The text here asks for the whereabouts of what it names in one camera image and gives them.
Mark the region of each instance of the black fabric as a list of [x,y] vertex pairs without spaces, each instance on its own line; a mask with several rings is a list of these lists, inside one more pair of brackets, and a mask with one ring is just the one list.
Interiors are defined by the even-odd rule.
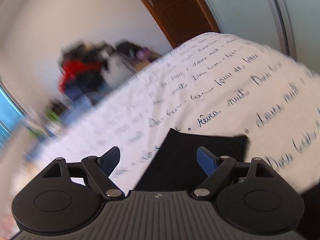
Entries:
[[114,49],[107,43],[101,44],[99,47],[94,47],[91,50],[87,50],[81,57],[81,61],[83,63],[93,63],[93,62],[99,62],[100,60],[100,53],[103,50],[106,50],[109,48],[112,53],[114,52]]
[[108,63],[108,60],[105,59],[103,62],[102,62],[102,68],[104,68],[105,70],[109,71],[109,63]]
[[66,84],[66,89],[79,87],[83,93],[96,91],[103,82],[103,77],[95,71],[86,71],[79,74],[74,80]]
[[77,46],[69,49],[68,51],[62,51],[62,60],[58,62],[60,66],[60,70],[62,70],[62,66],[64,65],[65,60],[74,60],[80,58],[80,56],[85,51],[84,42],[80,42]]
[[117,52],[123,53],[129,57],[134,57],[140,49],[142,49],[140,46],[137,46],[129,41],[123,41],[116,45]]
[[304,201],[304,213],[297,231],[306,239],[320,239],[320,184],[301,195]]
[[204,146],[216,156],[228,155],[242,162],[246,143],[245,135],[204,136],[170,129],[135,190],[191,192],[207,178],[196,159],[196,152],[200,146]]
[[55,100],[51,102],[50,110],[54,112],[57,116],[60,116],[63,113],[63,111],[67,109],[68,108],[59,100]]

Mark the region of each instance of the white sheet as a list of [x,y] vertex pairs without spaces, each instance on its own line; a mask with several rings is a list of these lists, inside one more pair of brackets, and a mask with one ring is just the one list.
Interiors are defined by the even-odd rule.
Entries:
[[76,162],[118,146],[121,160],[110,178],[127,193],[170,127],[247,134],[246,160],[260,156],[301,192],[320,175],[319,91],[319,77],[283,54],[205,33],[130,78],[47,145],[38,164],[43,168],[57,156]]

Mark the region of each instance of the pile of clothes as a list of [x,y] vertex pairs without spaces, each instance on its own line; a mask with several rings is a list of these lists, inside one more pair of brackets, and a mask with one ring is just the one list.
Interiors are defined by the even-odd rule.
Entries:
[[62,51],[59,84],[61,93],[72,101],[103,89],[110,92],[160,55],[148,48],[123,41],[114,48],[106,42],[98,45],[80,42]]
[[99,46],[80,43],[64,52],[60,62],[60,70],[63,72],[60,92],[74,102],[88,92],[97,91],[103,83],[101,69],[108,70],[108,61],[103,52],[111,55],[114,48],[107,43]]

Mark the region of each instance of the blue window glass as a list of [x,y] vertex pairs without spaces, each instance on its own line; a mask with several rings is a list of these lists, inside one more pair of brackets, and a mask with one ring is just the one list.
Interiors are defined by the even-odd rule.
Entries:
[[0,152],[24,114],[0,84]]

